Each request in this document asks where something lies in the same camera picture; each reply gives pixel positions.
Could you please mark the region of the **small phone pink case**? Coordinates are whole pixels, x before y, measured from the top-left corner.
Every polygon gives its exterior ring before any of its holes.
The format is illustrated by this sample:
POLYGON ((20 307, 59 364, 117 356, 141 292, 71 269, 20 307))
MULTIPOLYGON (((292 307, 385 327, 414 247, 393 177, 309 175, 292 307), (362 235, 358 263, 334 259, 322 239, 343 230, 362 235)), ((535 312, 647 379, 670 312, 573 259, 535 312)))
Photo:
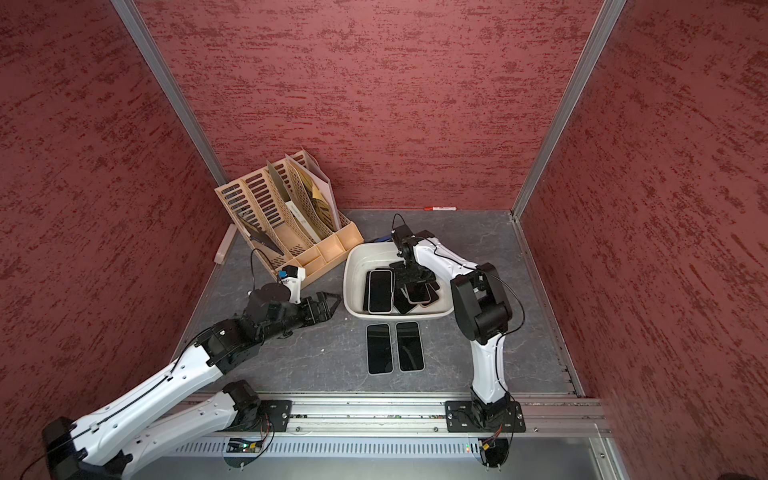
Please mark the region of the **small phone pink case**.
POLYGON ((429 284, 426 282, 413 282, 404 287, 408 301, 414 305, 427 305, 431 302, 429 284))

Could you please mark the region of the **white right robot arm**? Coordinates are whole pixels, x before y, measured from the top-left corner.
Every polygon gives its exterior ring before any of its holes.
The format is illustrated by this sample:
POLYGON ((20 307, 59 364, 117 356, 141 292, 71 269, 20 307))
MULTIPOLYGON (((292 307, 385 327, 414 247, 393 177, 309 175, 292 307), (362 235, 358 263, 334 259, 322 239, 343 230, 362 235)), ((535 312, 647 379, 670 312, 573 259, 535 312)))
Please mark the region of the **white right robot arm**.
POLYGON ((522 411, 504 378, 503 346, 516 330, 511 300, 519 297, 495 266, 466 260, 431 232, 414 233, 406 224, 392 229, 400 265, 410 277, 431 273, 450 287, 453 314, 470 342, 473 378, 468 423, 481 431, 511 434, 525 430, 522 411))

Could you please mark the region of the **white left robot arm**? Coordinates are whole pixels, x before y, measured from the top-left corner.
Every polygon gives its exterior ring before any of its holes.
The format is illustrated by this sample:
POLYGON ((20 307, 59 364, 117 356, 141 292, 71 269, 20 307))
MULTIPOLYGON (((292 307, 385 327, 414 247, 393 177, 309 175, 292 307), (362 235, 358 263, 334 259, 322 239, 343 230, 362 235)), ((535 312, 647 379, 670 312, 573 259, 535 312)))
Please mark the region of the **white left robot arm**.
POLYGON ((209 433, 284 430, 290 402, 263 402, 245 380, 185 410, 173 409, 253 358, 267 341, 330 320, 342 302, 339 294, 301 298, 299 291, 299 285, 278 283, 251 291, 243 313, 201 331, 175 360, 128 393, 77 420, 49 423, 42 433, 49 475, 126 479, 209 433))

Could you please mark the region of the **white plastic storage tub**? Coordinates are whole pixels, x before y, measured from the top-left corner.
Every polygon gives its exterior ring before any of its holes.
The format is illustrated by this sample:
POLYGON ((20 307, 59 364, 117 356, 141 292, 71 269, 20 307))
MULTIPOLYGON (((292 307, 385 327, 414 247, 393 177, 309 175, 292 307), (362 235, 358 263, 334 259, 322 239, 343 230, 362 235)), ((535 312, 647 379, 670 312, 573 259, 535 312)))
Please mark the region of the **white plastic storage tub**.
POLYGON ((420 321, 434 320, 451 315, 454 312, 449 284, 437 278, 440 286, 439 298, 426 307, 416 307, 405 315, 397 309, 390 314, 370 314, 364 309, 367 274, 375 268, 387 268, 391 263, 400 261, 397 248, 392 242, 365 243, 356 246, 348 255, 343 279, 343 301, 350 315, 368 321, 420 321))

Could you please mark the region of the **black notebook in organizer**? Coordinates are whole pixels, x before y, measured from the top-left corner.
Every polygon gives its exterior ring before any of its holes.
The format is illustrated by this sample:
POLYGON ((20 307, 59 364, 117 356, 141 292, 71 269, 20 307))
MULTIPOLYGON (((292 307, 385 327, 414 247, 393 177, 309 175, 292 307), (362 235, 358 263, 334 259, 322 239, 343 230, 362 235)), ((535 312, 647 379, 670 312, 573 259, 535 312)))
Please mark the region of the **black notebook in organizer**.
POLYGON ((248 234, 248 237, 253 241, 259 244, 260 246, 263 246, 265 248, 268 248, 272 252, 275 252, 277 255, 283 255, 284 252, 282 249, 259 227, 242 220, 241 223, 243 224, 244 228, 246 229, 246 232, 248 234))

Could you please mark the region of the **beige desk file organizer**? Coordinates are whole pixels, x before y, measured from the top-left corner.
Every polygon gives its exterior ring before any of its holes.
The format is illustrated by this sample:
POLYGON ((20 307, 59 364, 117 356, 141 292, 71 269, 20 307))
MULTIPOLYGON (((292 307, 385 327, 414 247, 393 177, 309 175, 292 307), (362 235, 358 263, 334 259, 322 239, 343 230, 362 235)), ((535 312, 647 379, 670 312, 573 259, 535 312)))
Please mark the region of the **beige desk file organizer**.
POLYGON ((255 258, 273 278, 286 265, 301 266, 306 270, 302 285, 308 286, 341 265, 350 251, 363 243, 358 227, 338 209, 329 177, 305 149, 218 187, 216 195, 255 258), (310 172, 330 204, 338 227, 335 232, 318 219, 291 160, 310 172), (277 255, 253 242, 242 220, 263 230, 284 254, 277 255))

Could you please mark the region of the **gold patterned folder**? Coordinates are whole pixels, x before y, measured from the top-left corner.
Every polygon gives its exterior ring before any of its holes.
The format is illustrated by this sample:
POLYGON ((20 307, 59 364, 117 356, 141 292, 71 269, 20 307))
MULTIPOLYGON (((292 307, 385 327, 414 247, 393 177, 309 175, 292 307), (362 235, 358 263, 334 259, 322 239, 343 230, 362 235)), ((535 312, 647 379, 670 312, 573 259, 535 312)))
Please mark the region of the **gold patterned folder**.
POLYGON ((338 229, 338 227, 335 225, 335 220, 332 215, 330 204, 325 199, 318 185, 313 180, 312 175, 307 169, 299 165, 296 161, 291 160, 290 163, 293 166, 293 168, 296 170, 299 177, 301 178, 302 184, 304 185, 304 188, 310 199, 312 208, 315 214, 317 215, 318 219, 330 231, 335 232, 338 229))

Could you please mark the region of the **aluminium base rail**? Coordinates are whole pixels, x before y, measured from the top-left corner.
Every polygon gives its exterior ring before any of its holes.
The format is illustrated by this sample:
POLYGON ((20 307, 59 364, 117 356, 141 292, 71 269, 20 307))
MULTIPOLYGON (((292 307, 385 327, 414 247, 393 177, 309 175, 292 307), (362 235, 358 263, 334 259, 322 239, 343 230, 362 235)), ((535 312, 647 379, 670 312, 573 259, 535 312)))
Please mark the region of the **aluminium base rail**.
POLYGON ((449 394, 265 393, 271 425, 199 434, 169 457, 217 458, 242 468, 257 458, 478 460, 517 440, 584 439, 605 476, 620 461, 597 399, 519 394, 486 427, 472 422, 467 396, 449 394))

